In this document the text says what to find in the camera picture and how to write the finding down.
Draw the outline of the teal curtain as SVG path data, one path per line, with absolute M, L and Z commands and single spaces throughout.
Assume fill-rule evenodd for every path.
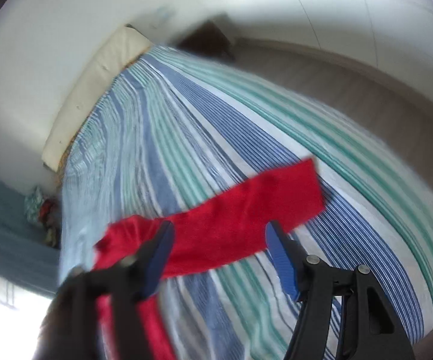
M 28 291 L 53 297 L 58 288 L 59 251 L 23 211 L 24 196 L 0 182 L 0 276 Z

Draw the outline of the red sweater with white rabbit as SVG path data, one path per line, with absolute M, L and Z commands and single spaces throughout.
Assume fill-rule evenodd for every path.
M 108 268 L 137 251 L 164 220 L 173 223 L 175 241 L 163 279 L 197 274 L 234 263 L 266 249 L 265 226 L 276 220 L 284 233 L 321 213 L 324 199 L 312 158 L 262 172 L 191 210 L 166 218 L 133 215 L 107 227 L 94 246 L 94 270 Z M 98 318 L 116 354 L 116 334 L 109 297 L 98 300 Z M 176 359 L 156 296 L 136 306 L 153 359 Z

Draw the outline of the white wardrobe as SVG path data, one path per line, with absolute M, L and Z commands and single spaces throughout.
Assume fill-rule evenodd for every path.
M 248 38 L 343 55 L 409 83 L 433 77 L 432 0 L 222 0 Z

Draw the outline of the pile of clothes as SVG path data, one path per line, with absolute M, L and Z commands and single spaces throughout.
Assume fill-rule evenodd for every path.
M 61 248 L 62 213 L 59 201 L 43 193 L 39 186 L 32 189 L 23 201 L 27 221 L 45 233 L 44 244 L 50 248 Z

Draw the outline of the dark nightstand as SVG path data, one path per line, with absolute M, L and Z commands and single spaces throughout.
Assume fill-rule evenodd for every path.
M 229 16 L 221 12 L 175 37 L 170 45 L 191 55 L 233 62 L 236 33 Z

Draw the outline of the cream padded headboard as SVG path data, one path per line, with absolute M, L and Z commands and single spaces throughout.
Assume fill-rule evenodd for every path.
M 153 43 L 132 27 L 118 28 L 87 63 L 63 102 L 42 151 L 43 163 L 57 172 L 71 141 L 101 96 L 125 68 Z

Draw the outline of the blue green striped bedspread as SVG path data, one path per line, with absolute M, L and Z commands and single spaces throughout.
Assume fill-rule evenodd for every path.
M 238 69 L 154 47 L 72 142 L 60 273 L 90 268 L 110 224 L 187 213 L 260 172 L 314 158 L 325 210 L 293 230 L 334 267 L 368 265 L 416 343 L 433 329 L 433 192 L 338 111 Z

